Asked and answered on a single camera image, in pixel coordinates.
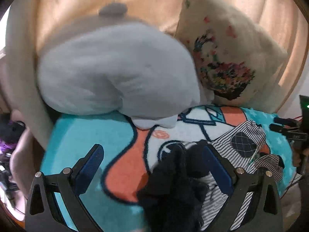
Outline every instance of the cartoon print blanket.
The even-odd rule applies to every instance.
[[[274,117],[274,114],[252,109],[201,106],[180,114],[175,128],[156,126],[139,130],[118,112],[96,116],[63,115],[54,128],[41,170],[45,174],[59,173],[64,167],[72,167],[93,144],[101,144],[104,160],[87,192],[80,198],[104,231],[144,231],[147,225],[143,210],[137,204],[136,192],[146,184],[153,167],[169,152],[168,144],[181,142],[189,148],[192,142],[201,139],[214,142],[245,121],[253,123],[259,130],[262,126],[266,133],[266,142],[264,132],[261,132],[260,140],[263,141],[255,141],[255,149],[249,141],[251,150],[247,153],[250,159],[258,158],[258,150],[265,156],[280,155],[284,168],[277,170],[277,186],[282,194],[295,169],[288,142],[268,129]],[[76,229],[61,196],[56,198],[66,223]]]

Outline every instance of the striped fabric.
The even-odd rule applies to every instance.
[[[275,154],[269,154],[256,158],[258,157],[257,152],[265,143],[265,132],[263,128],[258,126],[254,121],[246,121],[211,142],[220,155],[223,158],[227,158],[235,168],[242,167],[247,173],[255,173],[258,168],[266,168],[273,173],[275,181],[278,182],[282,179],[283,175],[283,168],[279,163],[280,157]],[[211,173],[200,180],[206,182],[210,188],[201,210],[203,219],[201,231],[203,231],[216,217],[228,196],[220,191]],[[252,195],[253,192],[247,193],[230,230],[234,230],[241,225]]]

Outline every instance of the metal screw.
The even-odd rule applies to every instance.
[[[272,177],[272,172],[271,171],[266,171],[265,173],[268,177]]]
[[[69,167],[66,167],[64,170],[62,170],[64,174],[69,174],[71,172],[71,169]]]
[[[239,174],[243,174],[245,172],[245,170],[241,167],[236,168],[236,172]]]
[[[36,178],[40,178],[42,175],[42,173],[39,171],[39,172],[36,172],[36,174],[34,175]]]

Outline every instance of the plush toy ear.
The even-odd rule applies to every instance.
[[[127,5],[123,3],[110,3],[99,11],[99,16],[112,16],[112,17],[120,17],[126,14],[128,11]]]

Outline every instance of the clothing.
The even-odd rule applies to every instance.
[[[242,167],[247,173],[264,173],[265,169],[270,170],[276,183],[283,176],[283,160],[276,154],[265,154],[257,152],[265,145],[265,132],[254,121],[246,121],[229,132],[223,134],[218,139],[210,142],[219,154],[228,159],[237,168]],[[203,225],[201,230],[205,230],[218,214],[228,196],[223,194],[216,184],[212,174],[200,179],[209,185],[209,192],[201,210]],[[243,205],[231,226],[231,230],[238,228],[250,205],[253,192],[248,192]]]
[[[206,175],[205,167],[193,167],[189,157],[198,156],[200,148],[190,153],[179,144],[169,145],[171,152],[154,168],[147,185],[137,193],[152,232],[193,232],[200,229],[200,209],[208,185],[192,178]]]

